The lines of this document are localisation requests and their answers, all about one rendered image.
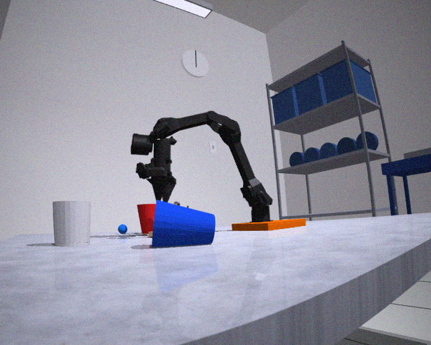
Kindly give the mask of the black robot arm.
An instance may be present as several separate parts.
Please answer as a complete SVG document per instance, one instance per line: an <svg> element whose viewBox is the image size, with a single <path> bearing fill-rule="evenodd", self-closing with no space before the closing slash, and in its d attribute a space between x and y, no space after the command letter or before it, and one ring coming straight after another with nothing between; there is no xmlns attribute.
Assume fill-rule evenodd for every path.
<svg viewBox="0 0 431 345"><path fill-rule="evenodd" d="M203 112L200 114L189 115L179 119L172 117L160 118L153 131L149 135L134 133L131 142L131 155L145 155L153 151L154 155L171 155L171 145L177 141L169 137L176 132L193 128L201 125L208 125L218 133L221 139L229 146L239 173L243 180L243 187L240 188L243 198L247 200L252 208L250 223L271 222L269 208L272 198L269 196L263 185L257 180L251 168L241 143L241 129L237 121L214 111ZM222 124L222 125L219 125ZM158 140L160 139L160 140Z"/></svg>

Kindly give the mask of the blue ball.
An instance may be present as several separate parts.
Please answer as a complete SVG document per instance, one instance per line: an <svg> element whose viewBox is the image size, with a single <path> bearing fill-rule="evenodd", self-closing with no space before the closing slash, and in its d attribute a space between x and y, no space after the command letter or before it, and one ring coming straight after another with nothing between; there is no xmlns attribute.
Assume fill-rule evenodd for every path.
<svg viewBox="0 0 431 345"><path fill-rule="evenodd" d="M126 225L120 225L118 227L118 232L121 233L121 234L126 233L127 232L127 226Z"/></svg>

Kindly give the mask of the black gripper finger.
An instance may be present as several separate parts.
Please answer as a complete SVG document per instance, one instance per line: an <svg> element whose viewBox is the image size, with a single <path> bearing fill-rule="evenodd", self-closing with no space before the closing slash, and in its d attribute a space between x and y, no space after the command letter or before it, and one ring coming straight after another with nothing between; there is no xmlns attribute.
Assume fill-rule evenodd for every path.
<svg viewBox="0 0 431 345"><path fill-rule="evenodd" d="M161 200L167 179L166 178L154 178L154 179L146 179L153 186L154 194L157 200Z"/></svg>
<svg viewBox="0 0 431 345"><path fill-rule="evenodd" d="M175 188L174 184L166 184L163 195L162 195L162 201L163 202L168 202L174 188Z"/></svg>

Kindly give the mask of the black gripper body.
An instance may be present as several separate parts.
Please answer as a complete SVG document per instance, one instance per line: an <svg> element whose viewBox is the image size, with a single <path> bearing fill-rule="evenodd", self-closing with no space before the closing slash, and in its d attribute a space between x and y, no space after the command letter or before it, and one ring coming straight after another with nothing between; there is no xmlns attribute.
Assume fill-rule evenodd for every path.
<svg viewBox="0 0 431 345"><path fill-rule="evenodd" d="M146 178L166 178L166 184L176 185L176 179L173 177L171 172L171 155L167 154L156 154L152 158L154 161L154 168L147 168L144 171L144 176Z"/></svg>

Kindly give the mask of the red cup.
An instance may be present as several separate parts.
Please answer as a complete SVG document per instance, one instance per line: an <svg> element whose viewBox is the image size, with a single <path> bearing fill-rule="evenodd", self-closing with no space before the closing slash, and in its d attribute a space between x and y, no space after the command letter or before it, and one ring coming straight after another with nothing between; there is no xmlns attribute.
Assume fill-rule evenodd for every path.
<svg viewBox="0 0 431 345"><path fill-rule="evenodd" d="M149 234L150 231L153 231L156 204L141 204L137 205L137 207L141 232Z"/></svg>

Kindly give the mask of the blue plastic cup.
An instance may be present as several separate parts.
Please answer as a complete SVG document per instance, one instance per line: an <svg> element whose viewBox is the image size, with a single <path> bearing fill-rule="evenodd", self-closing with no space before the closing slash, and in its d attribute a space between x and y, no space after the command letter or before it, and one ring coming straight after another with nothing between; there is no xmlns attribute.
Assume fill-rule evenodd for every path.
<svg viewBox="0 0 431 345"><path fill-rule="evenodd" d="M212 244L215 215L157 200L152 247Z"/></svg>

